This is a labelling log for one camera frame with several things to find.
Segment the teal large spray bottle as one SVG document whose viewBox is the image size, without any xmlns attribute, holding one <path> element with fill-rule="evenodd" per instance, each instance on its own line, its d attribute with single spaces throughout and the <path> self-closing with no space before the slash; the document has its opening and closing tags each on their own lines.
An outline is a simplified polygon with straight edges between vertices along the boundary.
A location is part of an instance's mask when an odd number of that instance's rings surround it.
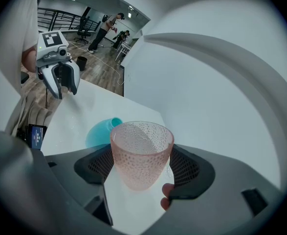
<svg viewBox="0 0 287 235">
<path fill-rule="evenodd" d="M 87 134 L 86 147 L 96 147 L 99 145 L 110 144 L 110 133 L 123 121 L 120 118 L 105 119 L 94 125 Z"/>
</svg>

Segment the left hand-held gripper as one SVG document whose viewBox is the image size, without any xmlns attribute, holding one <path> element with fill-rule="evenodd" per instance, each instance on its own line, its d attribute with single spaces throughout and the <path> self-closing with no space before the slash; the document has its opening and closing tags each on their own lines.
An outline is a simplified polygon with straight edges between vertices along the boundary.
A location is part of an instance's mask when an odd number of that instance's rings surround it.
<svg viewBox="0 0 287 235">
<path fill-rule="evenodd" d="M 61 31 L 49 31 L 39 34 L 36 54 L 36 67 L 40 68 L 43 82 L 56 99 L 63 99 L 61 86 L 74 95 L 80 83 L 80 68 L 71 61 L 67 51 L 68 42 Z"/>
</svg>

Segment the person's beige printed shorts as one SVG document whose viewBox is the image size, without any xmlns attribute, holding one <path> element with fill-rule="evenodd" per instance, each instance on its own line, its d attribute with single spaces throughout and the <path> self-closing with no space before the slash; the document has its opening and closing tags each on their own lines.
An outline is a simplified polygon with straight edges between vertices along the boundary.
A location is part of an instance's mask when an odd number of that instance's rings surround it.
<svg viewBox="0 0 287 235">
<path fill-rule="evenodd" d="M 5 132 L 15 137 L 17 130 L 24 130 L 28 124 L 48 126 L 53 114 L 51 110 L 41 107 L 36 102 L 35 93 L 30 92 L 18 101 L 9 118 Z"/>
</svg>

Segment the black office chair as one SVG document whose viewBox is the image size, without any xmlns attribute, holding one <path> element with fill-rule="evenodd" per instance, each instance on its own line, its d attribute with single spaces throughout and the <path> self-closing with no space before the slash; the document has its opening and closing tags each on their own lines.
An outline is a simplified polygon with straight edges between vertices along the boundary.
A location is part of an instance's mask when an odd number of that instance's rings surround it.
<svg viewBox="0 0 287 235">
<path fill-rule="evenodd" d="M 88 32 L 88 29 L 85 29 L 85 25 L 87 23 L 87 18 L 85 16 L 82 16 L 80 18 L 80 24 L 78 27 L 78 31 L 77 31 L 77 35 L 78 37 L 76 37 L 74 40 L 77 43 L 78 41 L 83 42 L 84 44 L 88 44 L 88 41 L 86 40 L 86 37 L 90 37 L 91 34 Z"/>
</svg>

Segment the black waste bin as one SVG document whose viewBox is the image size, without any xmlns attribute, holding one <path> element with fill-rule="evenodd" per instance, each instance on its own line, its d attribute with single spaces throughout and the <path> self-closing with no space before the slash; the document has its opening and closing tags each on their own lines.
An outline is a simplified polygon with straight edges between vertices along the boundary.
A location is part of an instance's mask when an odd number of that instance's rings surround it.
<svg viewBox="0 0 287 235">
<path fill-rule="evenodd" d="M 80 71 L 84 71 L 86 67 L 88 59 L 84 56 L 78 56 L 76 60 L 76 64 L 78 65 Z"/>
</svg>

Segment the black metal railing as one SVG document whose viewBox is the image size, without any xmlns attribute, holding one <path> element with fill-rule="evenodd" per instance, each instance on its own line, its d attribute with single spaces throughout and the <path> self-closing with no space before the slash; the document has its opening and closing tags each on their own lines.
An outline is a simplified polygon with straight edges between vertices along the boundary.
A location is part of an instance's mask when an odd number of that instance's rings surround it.
<svg viewBox="0 0 287 235">
<path fill-rule="evenodd" d="M 65 11 L 38 8 L 39 32 L 59 30 L 61 32 L 77 32 L 81 27 L 87 32 L 95 33 L 101 22 L 95 22 L 87 17 L 84 21 L 79 15 Z"/>
</svg>

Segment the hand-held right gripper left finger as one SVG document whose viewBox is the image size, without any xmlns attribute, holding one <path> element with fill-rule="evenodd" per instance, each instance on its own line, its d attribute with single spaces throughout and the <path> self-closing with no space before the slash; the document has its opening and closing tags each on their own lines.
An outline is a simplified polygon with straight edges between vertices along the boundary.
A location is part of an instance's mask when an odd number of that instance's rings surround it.
<svg viewBox="0 0 287 235">
<path fill-rule="evenodd" d="M 110 146 L 45 156 L 0 132 L 0 204 L 34 235 L 121 235 L 113 229 L 96 165 Z"/>
</svg>

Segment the person's beige t-shirt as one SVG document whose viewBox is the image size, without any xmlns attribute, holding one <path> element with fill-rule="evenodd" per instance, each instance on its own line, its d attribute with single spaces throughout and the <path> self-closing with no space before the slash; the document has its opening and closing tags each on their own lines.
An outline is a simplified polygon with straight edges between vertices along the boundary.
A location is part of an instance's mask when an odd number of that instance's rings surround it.
<svg viewBox="0 0 287 235">
<path fill-rule="evenodd" d="M 11 0 L 0 15 L 0 71 L 21 90 L 22 53 L 38 44 L 37 0 Z"/>
</svg>

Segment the black screen device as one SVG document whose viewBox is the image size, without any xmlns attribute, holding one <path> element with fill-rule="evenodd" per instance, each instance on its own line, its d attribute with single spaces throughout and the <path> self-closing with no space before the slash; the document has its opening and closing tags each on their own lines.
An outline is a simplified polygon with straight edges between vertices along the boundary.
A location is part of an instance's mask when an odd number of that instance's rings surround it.
<svg viewBox="0 0 287 235">
<path fill-rule="evenodd" d="M 46 130 L 46 126 L 35 124 L 28 125 L 26 141 L 31 149 L 41 149 Z"/>
</svg>

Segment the person's left forearm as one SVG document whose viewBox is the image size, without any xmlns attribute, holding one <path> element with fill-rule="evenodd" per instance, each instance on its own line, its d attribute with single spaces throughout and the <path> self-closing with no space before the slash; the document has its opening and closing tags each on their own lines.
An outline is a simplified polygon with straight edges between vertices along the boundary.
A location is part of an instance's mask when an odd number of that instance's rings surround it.
<svg viewBox="0 0 287 235">
<path fill-rule="evenodd" d="M 37 46 L 34 45 L 31 48 L 25 50 L 22 53 L 22 65 L 32 73 L 36 72 L 36 56 Z"/>
</svg>

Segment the small white table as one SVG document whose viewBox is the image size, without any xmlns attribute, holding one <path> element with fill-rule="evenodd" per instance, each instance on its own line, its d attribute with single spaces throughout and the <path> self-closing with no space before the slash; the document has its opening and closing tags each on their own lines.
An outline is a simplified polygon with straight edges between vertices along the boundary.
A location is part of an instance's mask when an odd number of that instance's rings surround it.
<svg viewBox="0 0 287 235">
<path fill-rule="evenodd" d="M 128 44 L 122 43 L 121 46 L 117 49 L 118 55 L 117 55 L 115 61 L 117 61 L 120 54 L 127 55 L 130 50 L 131 50 L 131 47 Z"/>
</svg>

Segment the person's right hand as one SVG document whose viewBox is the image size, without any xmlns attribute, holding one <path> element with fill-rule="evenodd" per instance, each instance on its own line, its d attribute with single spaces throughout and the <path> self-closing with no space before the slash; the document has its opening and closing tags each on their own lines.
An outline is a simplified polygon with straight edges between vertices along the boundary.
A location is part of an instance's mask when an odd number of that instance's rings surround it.
<svg viewBox="0 0 287 235">
<path fill-rule="evenodd" d="M 170 192 L 174 189 L 174 184 L 166 183 L 162 187 L 162 193 L 164 197 L 160 201 L 161 207 L 166 211 L 170 206 L 169 195 Z"/>
</svg>

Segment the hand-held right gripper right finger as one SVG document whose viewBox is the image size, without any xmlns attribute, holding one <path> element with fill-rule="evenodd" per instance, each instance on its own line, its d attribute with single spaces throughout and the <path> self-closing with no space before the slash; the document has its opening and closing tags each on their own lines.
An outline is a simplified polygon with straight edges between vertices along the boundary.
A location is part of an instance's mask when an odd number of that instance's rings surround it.
<svg viewBox="0 0 287 235">
<path fill-rule="evenodd" d="M 254 235 L 284 193 L 249 165 L 184 145 L 170 156 L 170 206 L 144 235 Z"/>
</svg>

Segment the pink textured plastic cup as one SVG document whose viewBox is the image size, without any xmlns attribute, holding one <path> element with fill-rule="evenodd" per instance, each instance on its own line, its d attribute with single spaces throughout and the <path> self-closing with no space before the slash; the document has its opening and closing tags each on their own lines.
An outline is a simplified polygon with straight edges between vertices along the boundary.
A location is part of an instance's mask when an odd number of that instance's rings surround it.
<svg viewBox="0 0 287 235">
<path fill-rule="evenodd" d="M 113 128 L 114 165 L 126 186 L 135 191 L 150 188 L 164 170 L 174 140 L 169 129 L 152 122 L 131 121 Z"/>
</svg>

